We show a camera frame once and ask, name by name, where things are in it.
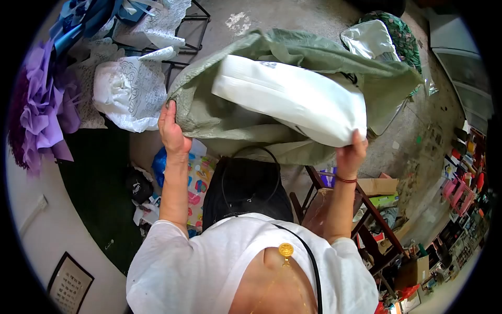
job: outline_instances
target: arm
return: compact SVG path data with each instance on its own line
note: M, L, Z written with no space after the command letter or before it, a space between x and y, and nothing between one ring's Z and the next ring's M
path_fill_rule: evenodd
M174 100L170 100L168 106L162 106L158 122L167 152L159 219L172 222L188 238L188 152L192 140L184 137L180 126L174 122Z
M345 180L357 179L357 171L366 157L367 146L368 141L361 140L359 131L354 131L352 145L336 149L336 175ZM329 244L333 244L338 238L350 238L354 193L355 183L336 181L324 227L324 238Z

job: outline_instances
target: blue plastic bag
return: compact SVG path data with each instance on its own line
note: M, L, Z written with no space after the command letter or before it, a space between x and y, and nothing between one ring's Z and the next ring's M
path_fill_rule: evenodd
M166 170L167 152L166 148L162 146L160 151L155 155L152 162L152 169L154 170L155 180L160 187L164 186L164 171Z

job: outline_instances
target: gold necklace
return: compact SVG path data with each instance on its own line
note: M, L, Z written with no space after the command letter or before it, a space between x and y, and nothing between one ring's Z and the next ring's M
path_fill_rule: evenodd
M284 256L284 264L282 265L281 269L277 272L276 276L274 277L274 279L272 280L272 282L269 284L269 287L267 288L267 291L265 291L265 293L262 295L262 297L260 298L260 300L258 301L258 303L255 305L255 307L253 308L253 310L251 311L250 314L254 314L255 310L258 308L258 306L260 306L260 304L262 304L262 300L264 298L264 296L266 294L268 294L270 288L274 285L274 283L276 282L277 278L279 278L279 276L281 275L282 273L282 270L289 267L291 269L291 264L289 262L289 257L293 255L293 246L289 243L283 243L279 246L279 254L281 254L282 256ZM305 307L305 311L307 312L307 314L309 313L309 309L307 307L307 304L305 303L305 300L303 299L303 295L302 295L302 291L300 290L300 285L298 284L298 279L296 278L295 276L295 272L291 269L291 273L293 274L293 279L295 280L295 283L296 283L296 287L298 289L298 293L300 294L300 297L302 298L302 302L303 302L303 306Z

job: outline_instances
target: purple paper flower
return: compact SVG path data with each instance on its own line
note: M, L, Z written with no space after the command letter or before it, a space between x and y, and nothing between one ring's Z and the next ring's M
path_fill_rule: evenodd
M73 133L80 126L75 105L80 96L79 84L65 66L51 61L53 41L33 48L25 61L25 68L16 86L19 100L16 101L17 113L23 105L23 111L12 119L19 126L12 126L12 141L16 163L27 168L28 174L39 175L42 163L41 155L73 161L73 157L63 138L65 133ZM24 130L22 143L23 157L20 159L20 132Z

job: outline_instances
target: woman's right hand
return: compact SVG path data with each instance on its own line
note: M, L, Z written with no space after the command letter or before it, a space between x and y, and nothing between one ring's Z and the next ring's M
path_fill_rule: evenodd
M336 148L336 175L345 180L357 179L367 147L368 140L362 139L359 130L355 130L352 133L352 145Z

